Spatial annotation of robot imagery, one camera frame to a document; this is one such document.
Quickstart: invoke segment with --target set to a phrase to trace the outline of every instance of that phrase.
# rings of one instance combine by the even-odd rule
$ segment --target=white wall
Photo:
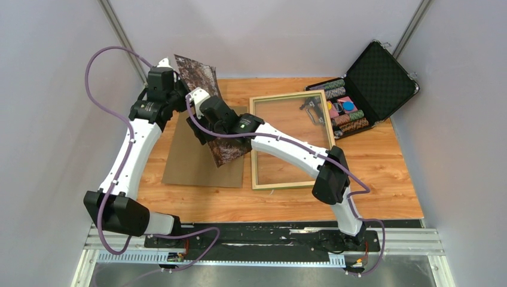
[[[0,3],[0,285],[68,286],[95,190],[125,128],[92,106],[84,69],[118,44],[96,1]],[[123,52],[92,67],[91,89],[127,112],[141,81]]]
[[[439,0],[401,56],[421,93],[394,116],[457,286],[505,286],[507,2]]]
[[[372,39],[400,40],[420,0],[111,0],[136,50],[219,77],[343,75]]]

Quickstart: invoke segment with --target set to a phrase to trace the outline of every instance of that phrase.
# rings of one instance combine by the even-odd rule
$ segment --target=open case lid
[[[368,45],[346,79],[376,114],[376,121],[389,118],[419,91],[419,85],[378,41]]]

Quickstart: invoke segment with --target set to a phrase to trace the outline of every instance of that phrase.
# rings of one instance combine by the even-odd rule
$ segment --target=wood grain surface
[[[249,98],[303,91],[329,78],[266,78],[219,80],[229,105],[248,105]],[[335,219],[316,200],[311,188],[252,191],[250,155],[245,157],[242,188],[193,187],[161,183],[176,117],[168,122],[149,156],[139,186],[138,201],[150,210],[177,215],[182,222],[308,221]],[[364,218],[422,218],[405,161],[390,121],[337,141],[352,173],[372,192],[354,197]],[[352,183],[352,190],[360,186]]]
[[[320,95],[325,100],[323,93],[311,92],[310,95]],[[324,119],[327,122],[327,126],[320,123],[317,125],[313,124],[307,112],[304,109],[300,110],[301,105],[304,104],[306,99],[307,97],[298,96],[296,98],[253,101],[255,105],[253,113],[286,135],[290,135],[303,142],[308,142],[310,145],[329,149],[334,145],[331,120],[329,117]],[[309,111],[313,114],[313,118],[318,121],[315,111],[312,108]],[[299,167],[273,155],[252,151],[250,156],[257,156],[256,176],[258,185],[278,184],[286,188],[294,186],[312,187],[315,182],[310,175]]]

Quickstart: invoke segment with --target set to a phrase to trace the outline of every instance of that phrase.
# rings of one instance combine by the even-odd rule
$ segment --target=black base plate
[[[220,229],[215,246],[202,258],[221,261],[284,261],[284,262],[327,262],[328,251],[380,251],[377,232],[366,231],[364,241],[354,245],[338,230],[318,230],[311,233],[291,232],[305,227],[334,228],[329,222],[263,222],[263,223],[220,223],[193,224],[193,228],[182,228],[188,234],[207,227]],[[189,251],[185,259],[196,259],[215,238],[215,231],[190,237]],[[146,238],[146,248],[184,248],[186,240]]]

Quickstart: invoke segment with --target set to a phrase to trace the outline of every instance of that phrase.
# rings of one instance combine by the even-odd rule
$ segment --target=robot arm
[[[182,112],[187,109],[185,100],[187,94],[190,94],[190,102],[196,109],[194,117],[205,129],[223,135],[245,132],[279,135],[292,139],[314,151],[314,154],[310,154],[291,143],[263,136],[239,136],[235,139],[250,150],[266,152],[294,164],[315,178],[313,195],[331,206],[338,219],[341,232],[357,242],[362,241],[365,225],[354,217],[346,199],[350,192],[348,176],[339,168],[316,156],[317,154],[326,154],[326,156],[347,166],[341,149],[333,146],[331,150],[326,150],[308,145],[281,133],[254,115],[238,116],[222,99],[210,97],[206,91],[200,88],[190,92],[179,75],[169,66],[167,59],[162,60],[157,67],[150,70],[148,87],[131,107],[129,118],[135,133],[135,142],[118,181],[114,182],[116,187],[105,206],[101,219],[104,230],[131,236],[143,234],[178,235],[181,223],[177,216],[151,212],[135,200],[138,196],[139,181],[148,156],[167,121],[172,117],[173,111]],[[201,144],[215,139],[214,136],[200,130],[190,118],[187,119],[187,122]],[[98,208],[104,192],[113,181],[114,173],[123,160],[129,141],[130,134],[127,131],[118,158],[108,176],[98,191],[88,191],[85,195],[84,204],[95,224],[97,224]]]
[[[255,136],[254,138],[242,137],[239,140],[242,144],[249,146],[251,149],[266,152],[281,158],[299,167],[312,178],[315,178],[316,183],[314,184],[312,194],[320,201],[331,206],[338,220],[338,227],[342,233],[357,237],[356,241],[362,241],[361,237],[364,233],[365,225],[354,216],[351,206],[346,199],[347,195],[350,193],[350,181],[348,176],[338,167],[327,163],[324,159],[317,156],[318,154],[326,155],[348,168],[341,149],[337,146],[333,146],[333,148],[328,151],[325,148],[312,146],[280,132],[254,115],[243,114],[238,116],[222,99],[210,97],[206,91],[200,88],[190,92],[190,102],[193,103],[195,107],[199,106],[199,109],[196,108],[196,114],[194,115],[199,119],[197,122],[200,124],[204,123],[203,126],[207,126],[207,129],[211,131],[213,131],[213,129],[218,129],[220,131],[217,131],[218,133],[228,135],[254,132],[278,136],[278,139]],[[187,122],[193,128],[196,136],[201,140],[201,144],[214,139],[213,136],[199,129],[190,118],[187,119]],[[281,141],[279,140],[280,138],[289,139],[300,145],[304,145],[312,150],[313,153],[311,154],[288,141]]]

